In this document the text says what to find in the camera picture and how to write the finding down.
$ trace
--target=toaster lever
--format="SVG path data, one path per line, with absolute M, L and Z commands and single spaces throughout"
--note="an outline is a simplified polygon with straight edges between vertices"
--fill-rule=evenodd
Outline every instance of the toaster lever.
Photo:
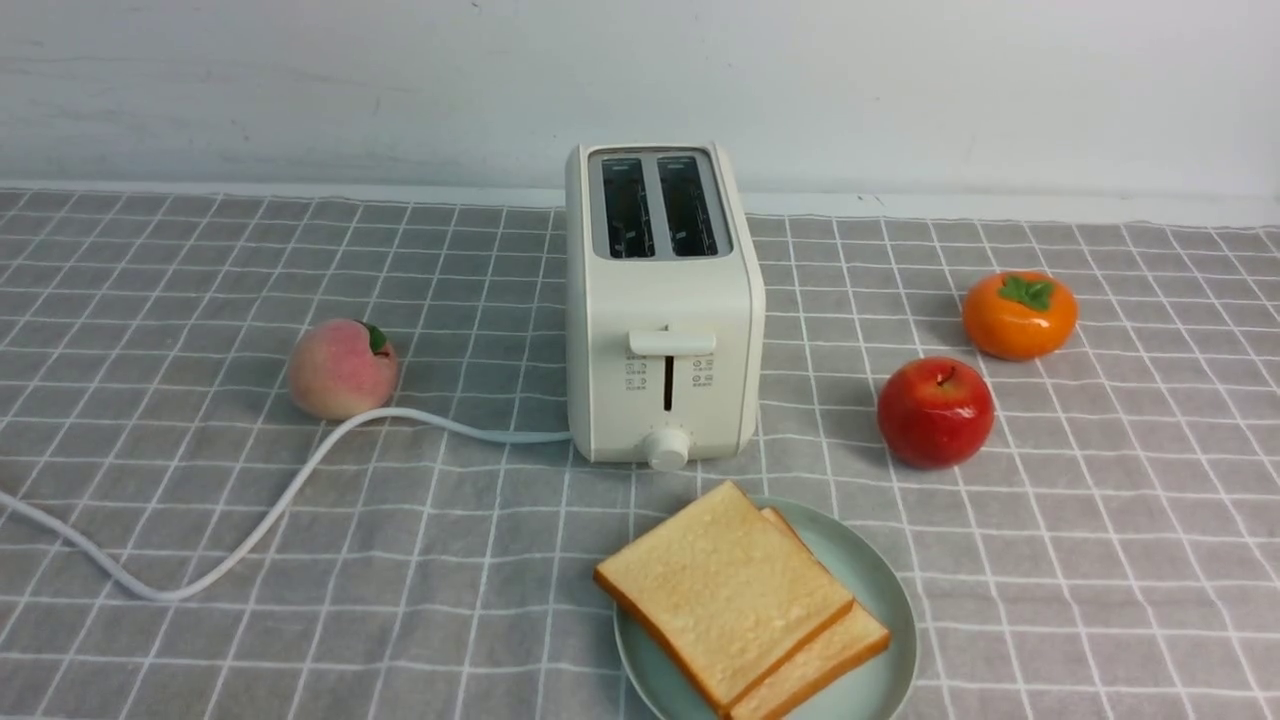
M 714 333 L 684 331 L 631 331 L 627 345 L 640 357 L 689 357 L 716 351 Z

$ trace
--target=white wall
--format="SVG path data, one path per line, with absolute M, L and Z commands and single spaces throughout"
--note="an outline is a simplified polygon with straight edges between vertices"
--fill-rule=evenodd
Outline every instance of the white wall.
M 27 0 L 0 177 L 559 187 L 716 138 L 746 191 L 1280 195 L 1276 0 Z

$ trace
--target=toaster control panel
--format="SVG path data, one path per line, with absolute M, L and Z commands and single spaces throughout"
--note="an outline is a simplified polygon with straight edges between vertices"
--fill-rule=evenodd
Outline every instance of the toaster control panel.
M 649 388 L 649 357 L 627 354 L 626 380 L 627 392 L 644 392 Z
M 712 387 L 716 380 L 716 359 L 700 357 L 690 363 L 694 377 L 694 387 Z

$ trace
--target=persimmon calyx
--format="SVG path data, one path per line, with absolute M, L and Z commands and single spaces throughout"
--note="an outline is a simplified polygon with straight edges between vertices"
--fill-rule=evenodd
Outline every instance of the persimmon calyx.
M 1005 275 L 1005 282 L 997 293 L 1005 300 L 1025 305 L 1037 313 L 1048 313 L 1053 296 L 1053 283 L 1048 281 L 1027 282 L 1021 275 Z

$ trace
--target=toast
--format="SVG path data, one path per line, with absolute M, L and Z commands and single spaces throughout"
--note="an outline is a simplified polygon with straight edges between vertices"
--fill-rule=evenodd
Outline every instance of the toast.
M 602 561 L 593 579 L 718 717 L 854 607 L 732 480 Z
M 782 515 L 765 507 L 760 514 L 810 552 Z M 837 678 L 888 648 L 891 634 L 860 603 L 800 648 L 763 683 L 730 710 L 730 720 L 777 720 L 818 694 Z

